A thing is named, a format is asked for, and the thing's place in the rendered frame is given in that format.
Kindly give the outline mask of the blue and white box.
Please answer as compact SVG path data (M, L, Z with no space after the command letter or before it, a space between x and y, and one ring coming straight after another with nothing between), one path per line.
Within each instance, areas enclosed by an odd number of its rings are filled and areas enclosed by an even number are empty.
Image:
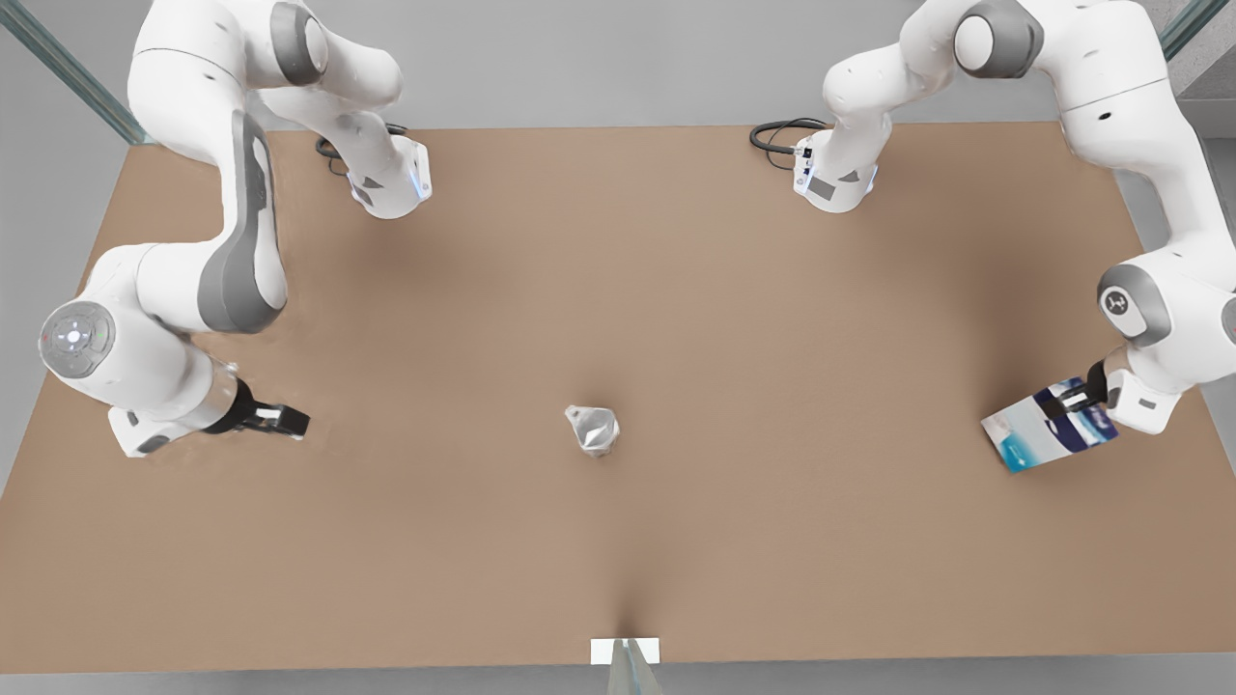
M1064 378L980 420L1010 472L1021 472L1112 441L1119 430L1084 378Z

